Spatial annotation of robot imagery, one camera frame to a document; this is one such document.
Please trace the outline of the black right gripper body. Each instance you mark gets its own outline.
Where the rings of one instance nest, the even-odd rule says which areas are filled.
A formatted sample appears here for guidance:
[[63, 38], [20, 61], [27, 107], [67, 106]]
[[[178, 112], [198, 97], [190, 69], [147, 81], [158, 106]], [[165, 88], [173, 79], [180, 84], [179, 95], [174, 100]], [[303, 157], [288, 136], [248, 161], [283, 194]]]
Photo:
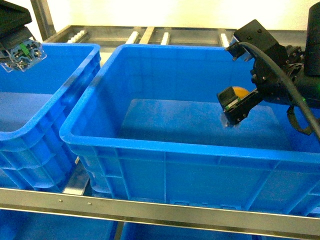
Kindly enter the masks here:
[[[264, 54], [267, 55], [294, 84], [298, 83], [298, 78], [303, 75], [304, 70], [304, 60], [301, 59], [303, 52], [300, 47], [293, 47], [291, 45], [285, 47], [278, 44]], [[290, 95], [281, 77], [257, 54], [254, 55], [251, 75], [252, 83], [256, 85], [264, 101], [277, 104], [294, 104], [296, 102]]]

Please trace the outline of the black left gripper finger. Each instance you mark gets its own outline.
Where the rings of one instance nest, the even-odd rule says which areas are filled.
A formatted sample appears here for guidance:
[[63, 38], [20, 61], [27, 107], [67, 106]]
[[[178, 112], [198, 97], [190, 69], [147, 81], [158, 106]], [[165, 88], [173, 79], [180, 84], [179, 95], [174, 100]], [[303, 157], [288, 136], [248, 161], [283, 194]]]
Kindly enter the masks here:
[[0, 51], [10, 51], [20, 43], [35, 37], [26, 26], [32, 22], [30, 11], [20, 5], [0, 1]]

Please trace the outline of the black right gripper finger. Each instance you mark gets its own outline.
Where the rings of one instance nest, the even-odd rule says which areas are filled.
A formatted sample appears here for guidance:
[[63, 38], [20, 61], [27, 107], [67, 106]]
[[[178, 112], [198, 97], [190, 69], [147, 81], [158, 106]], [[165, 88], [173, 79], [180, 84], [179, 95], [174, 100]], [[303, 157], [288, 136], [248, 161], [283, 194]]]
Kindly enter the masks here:
[[216, 96], [222, 107], [221, 121], [225, 126], [239, 125], [251, 109], [263, 101], [257, 89], [248, 91], [240, 86], [229, 86]]

